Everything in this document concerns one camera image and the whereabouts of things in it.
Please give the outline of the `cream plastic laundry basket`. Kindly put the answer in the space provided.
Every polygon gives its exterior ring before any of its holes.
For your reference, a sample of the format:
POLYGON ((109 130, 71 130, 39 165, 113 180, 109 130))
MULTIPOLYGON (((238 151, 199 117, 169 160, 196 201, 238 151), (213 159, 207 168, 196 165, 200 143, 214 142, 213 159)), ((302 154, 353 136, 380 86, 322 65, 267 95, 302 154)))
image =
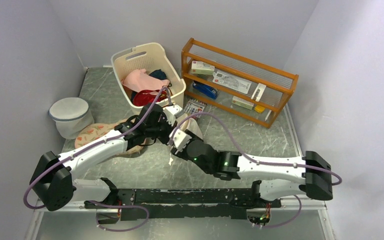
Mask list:
POLYGON ((146 100, 161 87, 168 87, 174 104, 184 106, 185 81, 168 60, 157 42, 146 43, 112 55, 111 64, 117 83, 134 114, 139 114, 146 100))

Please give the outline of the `pink cloth in basket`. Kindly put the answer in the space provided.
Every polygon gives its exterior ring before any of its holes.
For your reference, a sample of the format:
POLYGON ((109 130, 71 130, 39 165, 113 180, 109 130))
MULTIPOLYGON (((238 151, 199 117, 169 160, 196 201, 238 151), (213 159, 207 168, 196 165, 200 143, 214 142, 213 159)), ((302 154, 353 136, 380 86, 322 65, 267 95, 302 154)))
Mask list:
POLYGON ((138 93, 142 90, 159 92, 162 87, 168 87, 170 81, 168 79, 159 80, 153 78, 149 76, 143 68, 133 70, 125 78, 123 78, 120 83, 122 87, 130 93, 130 96, 132 96, 133 93, 138 93))

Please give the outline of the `red garment in basket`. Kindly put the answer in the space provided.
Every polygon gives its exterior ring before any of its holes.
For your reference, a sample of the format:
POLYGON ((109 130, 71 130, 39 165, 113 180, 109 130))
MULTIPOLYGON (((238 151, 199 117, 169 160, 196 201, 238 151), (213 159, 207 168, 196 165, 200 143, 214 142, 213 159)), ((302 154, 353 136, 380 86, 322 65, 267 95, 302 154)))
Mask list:
POLYGON ((158 91, 142 90, 140 92, 133 94, 131 102, 134 106, 142 107, 152 103, 157 94, 158 94, 158 91))

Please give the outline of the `white mesh laundry bag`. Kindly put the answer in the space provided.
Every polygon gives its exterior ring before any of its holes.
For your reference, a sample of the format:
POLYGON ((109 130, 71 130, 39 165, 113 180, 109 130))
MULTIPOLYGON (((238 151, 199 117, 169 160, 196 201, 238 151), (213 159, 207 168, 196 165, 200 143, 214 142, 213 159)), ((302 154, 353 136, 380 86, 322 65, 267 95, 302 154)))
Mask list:
MULTIPOLYGON (((176 130, 182 130, 182 131, 186 132, 187 134, 189 134, 192 137, 192 139, 189 141, 189 143, 195 139, 203 140, 203 133, 202 133, 197 121, 194 118, 186 119, 185 122, 180 124, 178 129, 176 129, 176 130)), ((172 154, 171 148, 172 147, 170 146, 170 155, 169 155, 169 161, 168 161, 168 164, 170 166, 172 166, 174 164, 174 162, 178 162, 180 160, 183 160, 183 159, 179 158, 179 153, 172 154)))

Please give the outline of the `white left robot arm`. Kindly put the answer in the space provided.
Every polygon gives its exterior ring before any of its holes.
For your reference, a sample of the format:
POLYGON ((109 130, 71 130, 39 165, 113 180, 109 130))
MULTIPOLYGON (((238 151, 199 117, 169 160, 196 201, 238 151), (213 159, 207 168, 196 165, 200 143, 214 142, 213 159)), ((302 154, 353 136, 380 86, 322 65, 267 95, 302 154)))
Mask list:
POLYGON ((169 141, 172 130, 178 124, 183 109, 178 104, 161 107, 158 104, 144 106, 138 115, 116 125, 104 136, 82 147, 59 155, 44 153, 36 165, 29 187, 43 203, 38 208, 56 211, 70 202, 96 201, 106 208, 114 207, 119 200, 115 185, 106 178, 80 179, 89 168, 125 153, 134 147, 144 146, 147 139, 169 141))

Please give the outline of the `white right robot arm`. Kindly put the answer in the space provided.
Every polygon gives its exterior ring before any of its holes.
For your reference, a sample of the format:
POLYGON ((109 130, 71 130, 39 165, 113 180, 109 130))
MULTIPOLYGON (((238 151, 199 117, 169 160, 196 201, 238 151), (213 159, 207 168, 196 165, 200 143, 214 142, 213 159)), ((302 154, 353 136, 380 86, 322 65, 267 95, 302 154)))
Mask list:
POLYGON ((175 137, 172 153, 221 180, 260 180, 259 188, 249 197, 255 207, 293 195, 306 195, 319 201, 333 199, 331 165, 315 151, 306 151, 304 156, 297 157, 244 155, 217 151, 202 139, 187 136, 175 137))

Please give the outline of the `green white box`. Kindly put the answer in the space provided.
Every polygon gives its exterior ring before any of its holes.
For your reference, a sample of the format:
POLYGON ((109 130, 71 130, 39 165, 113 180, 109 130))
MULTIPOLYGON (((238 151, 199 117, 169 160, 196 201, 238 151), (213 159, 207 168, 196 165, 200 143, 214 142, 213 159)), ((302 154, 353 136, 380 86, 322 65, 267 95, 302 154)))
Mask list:
POLYGON ((213 75, 215 67, 203 61, 193 60, 191 62, 190 72, 196 75, 213 75))
POLYGON ((254 108, 254 103, 244 100, 237 96, 233 96, 231 103, 248 110, 252 110, 254 108))

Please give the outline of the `dark blue garment in basket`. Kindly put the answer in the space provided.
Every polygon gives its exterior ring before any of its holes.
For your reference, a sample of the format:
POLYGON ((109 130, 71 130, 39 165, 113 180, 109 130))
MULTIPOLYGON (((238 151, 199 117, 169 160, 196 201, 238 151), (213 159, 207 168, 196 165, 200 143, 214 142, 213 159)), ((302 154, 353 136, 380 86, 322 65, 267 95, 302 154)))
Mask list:
POLYGON ((155 78, 155 79, 158 79, 158 80, 167 80, 168 77, 166 75, 166 73, 164 71, 162 71, 161 69, 156 69, 154 71, 152 71, 150 74, 149 74, 150 77, 152 78, 155 78))

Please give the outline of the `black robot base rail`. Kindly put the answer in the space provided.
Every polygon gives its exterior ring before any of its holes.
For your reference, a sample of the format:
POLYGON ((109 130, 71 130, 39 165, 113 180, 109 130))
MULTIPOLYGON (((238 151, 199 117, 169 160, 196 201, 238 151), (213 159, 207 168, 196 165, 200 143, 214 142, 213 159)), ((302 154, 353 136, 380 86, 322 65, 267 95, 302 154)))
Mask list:
POLYGON ((119 188, 99 205, 85 201, 86 209, 102 212, 109 206, 123 206, 113 215, 101 216, 100 223, 113 223, 112 217, 120 221, 178 218, 229 217, 246 220, 248 210, 280 208, 281 201, 264 200, 260 194, 259 181, 249 188, 119 188))

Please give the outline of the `yellow small block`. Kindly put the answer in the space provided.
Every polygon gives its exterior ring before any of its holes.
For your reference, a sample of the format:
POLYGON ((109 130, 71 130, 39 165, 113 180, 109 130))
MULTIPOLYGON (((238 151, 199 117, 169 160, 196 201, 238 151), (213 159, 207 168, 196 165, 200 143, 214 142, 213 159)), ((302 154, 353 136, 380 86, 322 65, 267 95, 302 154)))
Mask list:
POLYGON ((255 107, 254 107, 254 111, 255 112, 257 112, 257 113, 259 113, 259 114, 261 114, 261 113, 263 113, 264 111, 265 111, 265 107, 263 107, 263 106, 260 106, 260 105, 256 105, 255 107))

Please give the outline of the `white pen on shelf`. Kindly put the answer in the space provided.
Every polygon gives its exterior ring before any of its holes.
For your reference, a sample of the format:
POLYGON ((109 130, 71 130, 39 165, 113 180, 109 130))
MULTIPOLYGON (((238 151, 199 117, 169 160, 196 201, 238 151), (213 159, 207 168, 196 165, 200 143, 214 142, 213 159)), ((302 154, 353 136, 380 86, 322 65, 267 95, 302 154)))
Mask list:
POLYGON ((265 122, 268 121, 268 119, 269 119, 271 113, 272 113, 272 110, 269 110, 269 111, 267 112, 267 114, 266 114, 266 116, 265 116, 265 118, 264 118, 264 121, 265 121, 265 122))

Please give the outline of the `clear blister pack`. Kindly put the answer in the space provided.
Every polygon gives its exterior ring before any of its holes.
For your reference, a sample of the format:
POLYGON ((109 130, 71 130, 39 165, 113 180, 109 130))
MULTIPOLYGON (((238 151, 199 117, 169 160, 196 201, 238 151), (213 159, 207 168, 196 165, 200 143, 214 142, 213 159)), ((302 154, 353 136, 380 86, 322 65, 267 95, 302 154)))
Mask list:
POLYGON ((221 71, 219 69, 213 73, 212 82, 242 94, 247 94, 252 85, 252 82, 249 80, 221 71))

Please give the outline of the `green white box lower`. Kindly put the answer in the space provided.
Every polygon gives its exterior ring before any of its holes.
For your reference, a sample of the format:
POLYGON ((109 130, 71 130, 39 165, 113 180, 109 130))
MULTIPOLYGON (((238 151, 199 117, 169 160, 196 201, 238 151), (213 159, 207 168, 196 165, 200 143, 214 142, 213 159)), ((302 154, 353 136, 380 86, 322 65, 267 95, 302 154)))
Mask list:
POLYGON ((254 103, 244 100, 237 96, 233 96, 231 103, 248 110, 252 110, 254 108, 254 103))

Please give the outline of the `pack of coloured markers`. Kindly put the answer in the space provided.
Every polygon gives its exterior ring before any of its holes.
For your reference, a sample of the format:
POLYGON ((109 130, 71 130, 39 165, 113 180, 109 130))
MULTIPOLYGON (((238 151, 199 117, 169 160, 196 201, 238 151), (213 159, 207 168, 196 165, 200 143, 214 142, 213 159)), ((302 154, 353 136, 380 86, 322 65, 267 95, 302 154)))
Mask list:
POLYGON ((207 104, 204 102, 201 102, 201 101, 196 100, 196 99, 190 99, 187 101, 183 110, 186 114, 192 115, 192 114, 195 114, 198 112, 202 112, 206 106, 207 106, 207 104))

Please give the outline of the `blue stapler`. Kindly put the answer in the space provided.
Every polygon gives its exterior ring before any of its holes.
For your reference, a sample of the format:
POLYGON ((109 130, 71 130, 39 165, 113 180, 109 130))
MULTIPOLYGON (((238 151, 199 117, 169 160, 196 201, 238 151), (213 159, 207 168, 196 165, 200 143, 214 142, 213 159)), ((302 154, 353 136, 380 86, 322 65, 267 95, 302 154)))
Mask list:
POLYGON ((206 85, 198 81, 194 81, 192 87, 213 100, 218 97, 218 90, 212 86, 206 85))

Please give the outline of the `green white box upper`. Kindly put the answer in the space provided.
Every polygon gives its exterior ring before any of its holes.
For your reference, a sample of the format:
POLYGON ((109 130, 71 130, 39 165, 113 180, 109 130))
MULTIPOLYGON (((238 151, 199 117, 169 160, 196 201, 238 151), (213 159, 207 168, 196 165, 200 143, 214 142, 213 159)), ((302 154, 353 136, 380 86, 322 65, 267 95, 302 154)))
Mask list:
POLYGON ((215 67, 203 61, 193 60, 191 62, 190 72, 196 75, 213 75, 215 67))

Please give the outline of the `orange wooden shelf rack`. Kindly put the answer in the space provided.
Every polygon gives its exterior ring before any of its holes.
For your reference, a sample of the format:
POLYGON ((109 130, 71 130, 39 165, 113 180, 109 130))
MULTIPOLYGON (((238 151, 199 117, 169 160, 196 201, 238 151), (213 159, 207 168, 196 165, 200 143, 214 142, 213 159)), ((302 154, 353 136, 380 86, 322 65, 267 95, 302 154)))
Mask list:
POLYGON ((299 75, 190 38, 181 51, 186 95, 270 128, 299 75))

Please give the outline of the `floral pink bra bag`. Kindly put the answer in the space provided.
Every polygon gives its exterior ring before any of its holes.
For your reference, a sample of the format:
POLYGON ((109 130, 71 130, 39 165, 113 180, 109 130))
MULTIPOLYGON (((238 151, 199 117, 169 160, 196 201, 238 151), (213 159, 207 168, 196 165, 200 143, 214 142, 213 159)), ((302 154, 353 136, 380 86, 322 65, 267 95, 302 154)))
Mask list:
MULTIPOLYGON (((94 123, 85 127, 74 140, 74 148, 78 149, 84 145, 97 140, 100 137, 106 135, 110 130, 113 130, 115 126, 126 122, 127 119, 121 119, 116 123, 94 123)), ((135 146, 126 152, 120 152, 114 157, 123 158, 136 158, 146 151, 145 146, 135 146)))

